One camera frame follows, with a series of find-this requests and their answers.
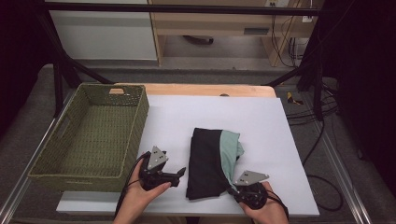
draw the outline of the white tabletop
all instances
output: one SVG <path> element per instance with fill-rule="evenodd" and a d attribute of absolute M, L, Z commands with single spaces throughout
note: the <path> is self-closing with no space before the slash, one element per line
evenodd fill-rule
<path fill-rule="evenodd" d="M 163 171 L 187 167 L 195 127 L 240 133 L 245 154 L 235 165 L 234 178 L 243 171 L 268 174 L 274 191 L 291 217 L 318 216 L 318 208 L 294 144 L 282 104 L 277 98 L 149 95 L 149 112 L 139 154 L 153 146 L 167 151 Z M 177 188 L 170 188 L 145 210 L 146 215 L 242 216 L 232 196 L 197 201 L 186 199 L 189 170 Z M 114 215 L 119 193 L 64 193 L 57 211 L 69 214 Z"/>

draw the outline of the floor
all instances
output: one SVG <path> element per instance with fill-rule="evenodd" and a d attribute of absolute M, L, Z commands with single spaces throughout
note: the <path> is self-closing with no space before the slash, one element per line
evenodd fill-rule
<path fill-rule="evenodd" d="M 301 40 L 301 46 L 297 51 L 304 52 L 305 42 L 306 40 Z M 288 53 L 283 54 L 282 58 L 286 65 L 291 65 Z M 122 82 L 261 85 L 292 69 L 285 64 L 271 67 L 261 41 L 256 37 L 214 37 L 212 45 L 198 45 L 189 42 L 183 36 L 170 36 L 167 40 L 161 67 L 132 66 L 122 67 L 122 69 L 110 67 L 97 68 L 97 71 L 114 81 Z M 54 106 L 52 77 L 50 68 L 44 68 L 40 72 L 39 80 L 26 105 L 18 114 L 8 133 L 0 139 L 0 163 L 4 167 L 0 170 L 2 176 L 0 203 L 2 204 L 6 203 L 8 194 L 14 188 L 24 167 L 52 122 Z M 290 118 L 290 129 L 303 161 L 316 143 L 319 129 L 314 119 L 310 119 L 309 116 L 301 116 L 310 113 L 309 101 L 312 95 L 310 92 L 298 92 L 295 89 L 297 81 L 297 77 L 291 78 L 284 85 L 277 87 L 276 95 L 281 99 L 285 112 Z M 325 78 L 324 82 L 336 88 L 336 80 Z M 295 102 L 288 101 L 288 92 L 291 92 Z M 396 223 L 396 202 L 393 196 L 376 173 L 374 166 L 370 162 L 361 161 L 358 158 L 358 149 L 351 141 L 342 115 L 337 113 L 334 99 L 323 92 L 323 102 L 323 108 L 329 111 L 329 116 L 324 121 L 325 134 L 346 165 L 353 189 L 360 195 L 361 202 L 372 223 Z M 320 205 L 320 216 L 295 217 L 290 220 L 290 223 L 357 223 L 345 196 L 341 197 L 344 203 L 339 209 L 334 209 L 340 205 L 338 191 L 341 190 L 326 147 L 324 141 L 319 141 L 304 166 L 308 174 L 320 177 L 308 178 L 314 197 Z M 51 192 L 32 183 L 15 211 L 14 217 L 45 217 L 69 221 L 78 219 L 111 220 L 111 217 L 71 217 L 57 214 L 54 207 L 59 202 L 61 195 L 61 192 Z"/>

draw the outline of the green wicker basket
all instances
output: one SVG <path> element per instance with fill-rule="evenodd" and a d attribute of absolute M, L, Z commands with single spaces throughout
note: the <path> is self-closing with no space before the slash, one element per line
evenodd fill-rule
<path fill-rule="evenodd" d="M 81 84 L 28 176 L 61 191 L 121 191 L 148 112 L 144 86 Z"/>

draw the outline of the teal cloth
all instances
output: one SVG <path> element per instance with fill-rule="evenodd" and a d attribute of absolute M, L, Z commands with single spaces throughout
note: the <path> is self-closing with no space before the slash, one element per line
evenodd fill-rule
<path fill-rule="evenodd" d="M 220 137 L 221 168 L 232 187 L 236 158 L 242 156 L 245 152 L 239 143 L 239 135 L 239 133 L 223 130 Z"/>

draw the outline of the human hand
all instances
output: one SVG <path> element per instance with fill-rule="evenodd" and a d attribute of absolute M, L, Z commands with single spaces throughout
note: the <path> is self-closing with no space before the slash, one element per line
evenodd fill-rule
<path fill-rule="evenodd" d="M 272 192 L 270 183 L 263 182 L 262 185 L 266 190 L 268 190 L 268 195 L 277 198 Z M 258 221 L 260 224 L 284 224 L 289 223 L 286 217 L 283 207 L 272 199 L 267 199 L 265 206 L 258 210 L 253 210 L 249 208 L 244 203 L 239 203 L 245 214 L 254 220 Z"/>
<path fill-rule="evenodd" d="M 133 223 L 143 213 L 152 200 L 171 187 L 171 183 L 168 182 L 161 184 L 155 189 L 145 191 L 142 188 L 140 181 L 136 181 L 139 179 L 139 172 L 142 163 L 143 160 L 141 160 L 134 168 L 134 172 L 132 173 L 129 183 L 135 182 L 129 186 L 120 207 L 120 211 L 114 219 L 114 223 Z"/>

